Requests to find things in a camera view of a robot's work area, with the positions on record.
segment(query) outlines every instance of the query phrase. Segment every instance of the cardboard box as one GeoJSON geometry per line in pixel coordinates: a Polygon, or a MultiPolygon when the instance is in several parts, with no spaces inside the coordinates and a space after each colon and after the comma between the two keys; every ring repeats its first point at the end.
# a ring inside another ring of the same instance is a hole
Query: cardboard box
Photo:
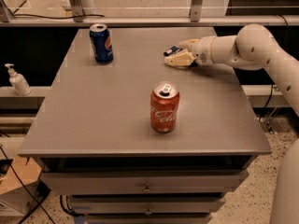
{"type": "MultiPolygon", "coordinates": [[[[39,177],[40,166],[33,160],[16,156],[11,163],[20,180],[26,188],[35,195],[39,177]]],[[[9,168],[0,183],[0,217],[23,217],[33,202],[33,198],[22,186],[19,179],[9,168]]]]}

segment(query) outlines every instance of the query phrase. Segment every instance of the red soda can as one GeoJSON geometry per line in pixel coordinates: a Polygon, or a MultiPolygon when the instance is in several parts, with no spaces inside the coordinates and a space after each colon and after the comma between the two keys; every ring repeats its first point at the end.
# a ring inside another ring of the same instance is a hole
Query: red soda can
{"type": "Polygon", "coordinates": [[[150,123],[158,132],[167,133],[176,126],[179,92],[168,81],[159,82],[150,94],[150,123]]]}

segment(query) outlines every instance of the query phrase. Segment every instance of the drawer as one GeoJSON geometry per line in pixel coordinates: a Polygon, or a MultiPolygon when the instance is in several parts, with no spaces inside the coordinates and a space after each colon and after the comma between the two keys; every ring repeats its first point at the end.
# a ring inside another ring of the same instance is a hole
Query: drawer
{"type": "Polygon", "coordinates": [[[80,214],[162,214],[217,212],[223,198],[193,196],[106,196],[70,198],[70,207],[80,214]]]}
{"type": "Polygon", "coordinates": [[[89,224],[207,224],[209,214],[87,215],[89,224]]]}
{"type": "Polygon", "coordinates": [[[248,176],[240,172],[45,173],[42,180],[57,194],[100,195],[234,191],[248,176]]]}

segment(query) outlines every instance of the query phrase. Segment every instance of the white bottle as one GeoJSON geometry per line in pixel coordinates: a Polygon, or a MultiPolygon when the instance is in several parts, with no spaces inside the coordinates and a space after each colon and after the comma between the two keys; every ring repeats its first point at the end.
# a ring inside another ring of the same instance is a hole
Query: white bottle
{"type": "Polygon", "coordinates": [[[20,96],[25,96],[31,92],[31,88],[24,76],[22,74],[18,74],[14,69],[11,68],[13,65],[14,64],[12,63],[6,63],[6,68],[8,69],[10,75],[9,82],[20,96]]]}

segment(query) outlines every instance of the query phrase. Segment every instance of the drawer knob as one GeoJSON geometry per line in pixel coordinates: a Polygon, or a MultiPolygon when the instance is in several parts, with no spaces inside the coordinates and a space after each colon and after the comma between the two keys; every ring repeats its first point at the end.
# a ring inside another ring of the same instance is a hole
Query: drawer knob
{"type": "Polygon", "coordinates": [[[149,184],[147,184],[146,187],[143,189],[143,193],[145,193],[145,194],[151,193],[151,189],[149,187],[149,184]]]}
{"type": "Polygon", "coordinates": [[[148,208],[148,210],[144,213],[145,215],[151,215],[152,212],[150,211],[150,208],[148,208]]]}

